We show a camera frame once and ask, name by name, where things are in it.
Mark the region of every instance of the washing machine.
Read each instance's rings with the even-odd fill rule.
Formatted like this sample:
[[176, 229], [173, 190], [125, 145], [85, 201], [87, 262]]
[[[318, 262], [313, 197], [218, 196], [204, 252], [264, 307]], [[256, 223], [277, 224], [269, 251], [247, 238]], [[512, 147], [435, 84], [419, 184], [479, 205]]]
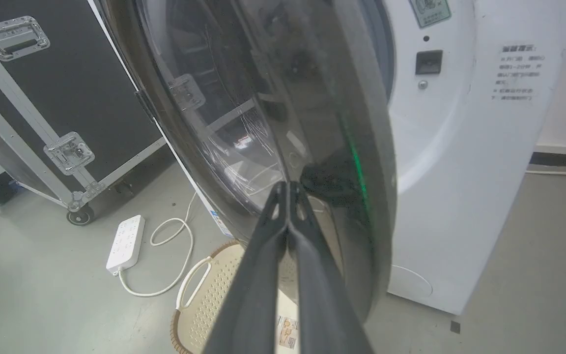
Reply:
[[361, 320], [386, 291], [463, 311], [552, 98], [566, 1], [89, 3], [225, 235], [248, 242], [272, 186], [299, 181]]

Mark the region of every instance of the white power strip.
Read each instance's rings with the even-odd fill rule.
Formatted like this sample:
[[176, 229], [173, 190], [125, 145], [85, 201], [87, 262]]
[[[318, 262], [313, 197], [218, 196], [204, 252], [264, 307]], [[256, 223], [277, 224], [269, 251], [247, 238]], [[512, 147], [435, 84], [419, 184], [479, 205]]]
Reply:
[[111, 253], [106, 262], [106, 269], [114, 276], [117, 276], [120, 270], [137, 264], [144, 225], [145, 219], [137, 215], [122, 221], [117, 227]]

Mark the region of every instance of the label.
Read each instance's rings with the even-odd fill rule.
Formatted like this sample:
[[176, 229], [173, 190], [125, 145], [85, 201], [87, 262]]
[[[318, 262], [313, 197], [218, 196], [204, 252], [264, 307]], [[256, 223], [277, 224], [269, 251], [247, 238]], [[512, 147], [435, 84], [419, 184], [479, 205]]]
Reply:
[[451, 17], [447, 0], [409, 0], [418, 26], [423, 28]]
[[503, 102], [529, 102], [537, 95], [545, 56], [536, 45], [504, 45], [495, 67], [490, 98]]
[[299, 326], [297, 320], [279, 316], [277, 320], [277, 338], [281, 347], [294, 349], [296, 343], [298, 343], [298, 334]]
[[218, 213], [216, 213], [213, 210], [211, 211], [211, 216], [213, 217], [213, 220], [215, 221], [216, 224], [218, 224], [218, 227], [220, 227], [220, 231], [222, 231], [222, 233], [224, 235], [227, 235], [228, 237], [233, 237], [233, 234], [231, 233], [231, 231], [226, 227], [226, 225], [224, 224], [224, 222], [222, 221], [222, 219], [220, 219], [220, 217], [218, 216]]

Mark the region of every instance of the beige plastic basket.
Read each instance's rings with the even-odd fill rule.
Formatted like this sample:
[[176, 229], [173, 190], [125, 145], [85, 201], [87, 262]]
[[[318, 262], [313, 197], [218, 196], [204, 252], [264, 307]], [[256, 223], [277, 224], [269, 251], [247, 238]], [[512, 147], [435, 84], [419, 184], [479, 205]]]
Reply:
[[[234, 240], [218, 248], [211, 256], [200, 260], [185, 276], [178, 297], [176, 312], [170, 326], [171, 344], [180, 354], [199, 354], [213, 327], [218, 311], [243, 256], [243, 248]], [[195, 291], [185, 302], [187, 285], [201, 267], [204, 275]], [[277, 354], [299, 352], [298, 307], [281, 291], [277, 300], [276, 349]]]

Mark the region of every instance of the white power cord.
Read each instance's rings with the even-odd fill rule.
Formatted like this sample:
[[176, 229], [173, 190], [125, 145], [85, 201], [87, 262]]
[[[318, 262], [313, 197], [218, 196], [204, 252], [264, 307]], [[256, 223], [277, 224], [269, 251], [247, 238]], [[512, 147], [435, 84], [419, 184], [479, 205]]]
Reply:
[[[185, 258], [185, 263], [182, 265], [182, 269], [180, 270], [180, 273], [178, 275], [178, 277], [165, 289], [161, 290], [161, 291], [157, 291], [157, 292], [153, 292], [153, 293], [140, 293], [140, 292], [135, 292], [132, 289], [130, 289], [130, 287], [128, 287], [128, 285], [126, 285], [126, 280], [124, 280], [124, 276], [123, 276], [123, 272], [122, 269], [119, 269], [117, 271], [118, 275], [119, 275], [119, 280], [121, 280], [121, 284], [123, 285], [124, 289], [126, 289], [126, 291], [128, 291], [130, 294], [134, 295], [134, 296], [140, 296], [140, 297], [153, 297], [153, 296], [158, 296], [160, 294], [163, 294], [167, 291], [169, 291], [171, 288], [173, 288], [176, 284], [178, 284], [178, 282], [180, 281], [180, 279], [182, 278], [182, 274], [185, 272], [185, 268], [187, 267], [187, 263], [189, 262], [189, 259], [191, 258], [191, 252], [194, 250], [194, 234], [191, 232], [191, 229], [189, 229], [189, 225], [187, 225], [187, 219], [189, 219], [189, 210], [191, 210], [191, 203], [194, 202], [194, 199], [196, 197], [196, 193], [194, 193], [193, 197], [191, 197], [191, 200], [189, 201], [189, 206], [187, 207], [187, 215], [185, 215], [185, 219], [180, 219], [177, 217], [173, 217], [171, 219], [168, 219], [164, 222], [162, 222], [153, 232], [152, 235], [150, 236], [150, 244], [152, 246], [160, 246], [162, 244], [166, 244], [167, 242], [169, 242], [171, 239], [173, 239], [174, 237], [176, 237], [184, 228], [187, 229], [188, 233], [189, 233], [189, 238], [191, 239], [191, 244], [189, 245], [189, 252], [187, 252], [187, 257]], [[154, 243], [154, 238], [157, 235], [157, 232], [160, 230], [161, 227], [163, 227], [165, 224], [167, 224], [168, 222], [171, 221], [178, 221], [182, 223], [182, 226], [180, 226], [180, 229], [178, 229], [178, 231], [176, 231], [173, 235], [171, 235], [170, 237], [168, 237], [166, 240], [163, 240], [159, 243]]]
[[530, 173], [532, 175], [566, 176], [566, 172], [564, 171], [525, 171], [525, 173]]

